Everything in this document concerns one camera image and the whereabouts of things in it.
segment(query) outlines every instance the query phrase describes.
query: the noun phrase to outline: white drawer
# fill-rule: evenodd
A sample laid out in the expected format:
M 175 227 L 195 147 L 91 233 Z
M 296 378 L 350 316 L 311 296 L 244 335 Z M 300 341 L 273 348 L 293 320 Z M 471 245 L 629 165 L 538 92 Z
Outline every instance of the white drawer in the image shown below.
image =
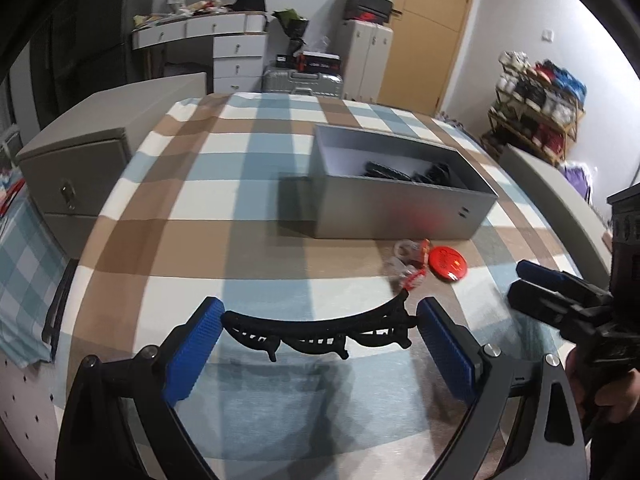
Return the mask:
M 245 32 L 264 32 L 267 17 L 264 14 L 248 14 L 246 16 Z
M 260 91 L 260 77 L 219 77 L 213 80 L 216 94 Z
M 167 41 L 181 40 L 184 38 L 185 23 L 187 22 L 165 23 L 134 32 L 133 48 L 144 48 Z
M 187 20 L 187 38 L 212 34 L 242 34 L 245 14 L 219 14 Z
M 215 37 L 213 57 L 263 56 L 266 45 L 265 34 Z
M 213 77 L 262 75 L 261 57 L 219 57 L 213 60 Z

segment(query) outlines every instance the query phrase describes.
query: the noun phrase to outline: wooden door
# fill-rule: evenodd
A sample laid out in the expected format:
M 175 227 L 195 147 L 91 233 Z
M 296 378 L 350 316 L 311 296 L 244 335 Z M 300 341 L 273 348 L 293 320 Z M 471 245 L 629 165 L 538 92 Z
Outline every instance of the wooden door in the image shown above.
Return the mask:
M 380 104 L 434 114 L 446 90 L 470 0 L 395 0 Z

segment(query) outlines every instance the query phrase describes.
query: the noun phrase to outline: metal screw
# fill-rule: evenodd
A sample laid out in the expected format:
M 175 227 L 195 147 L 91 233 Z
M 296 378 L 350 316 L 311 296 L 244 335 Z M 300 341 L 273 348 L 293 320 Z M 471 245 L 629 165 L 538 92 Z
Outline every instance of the metal screw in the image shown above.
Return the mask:
M 147 345 L 140 351 L 143 359 L 153 359 L 158 355 L 158 347 L 156 345 Z
M 498 345 L 492 345 L 491 343 L 484 345 L 482 350 L 489 357 L 498 357 L 502 353 Z
M 545 355 L 545 361 L 552 366 L 558 366 L 560 364 L 560 359 L 558 359 L 558 356 L 555 356 L 553 354 Z
M 87 355 L 84 359 L 82 359 L 82 366 L 86 368 L 91 368 L 98 362 L 98 358 L 95 355 Z

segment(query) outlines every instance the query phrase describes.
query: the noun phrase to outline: open storage box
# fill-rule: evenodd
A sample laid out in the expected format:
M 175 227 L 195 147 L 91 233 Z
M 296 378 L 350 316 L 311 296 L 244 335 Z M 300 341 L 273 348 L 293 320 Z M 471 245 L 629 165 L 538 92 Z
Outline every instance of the open storage box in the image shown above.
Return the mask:
M 408 175 L 444 162 L 454 187 L 362 176 L 370 160 Z M 453 148 L 341 126 L 316 126 L 309 177 L 316 238 L 467 239 L 497 199 Z

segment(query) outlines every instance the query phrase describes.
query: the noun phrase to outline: blue gripper pad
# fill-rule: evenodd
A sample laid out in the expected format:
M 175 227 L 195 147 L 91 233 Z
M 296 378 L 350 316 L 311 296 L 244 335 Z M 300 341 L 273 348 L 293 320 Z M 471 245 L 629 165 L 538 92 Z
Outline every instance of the blue gripper pad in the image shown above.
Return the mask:
M 456 326 L 448 316 L 443 321 L 441 315 L 447 315 L 442 307 L 433 298 L 424 298 L 416 309 L 418 331 L 451 395 L 470 406 L 476 400 L 474 370 L 455 336 L 447 328 L 447 321 L 453 329 Z
M 208 299 L 210 303 L 206 312 L 165 368 L 166 376 L 162 395 L 171 407 L 189 396 L 222 333 L 220 317 L 224 314 L 225 306 L 218 298 Z

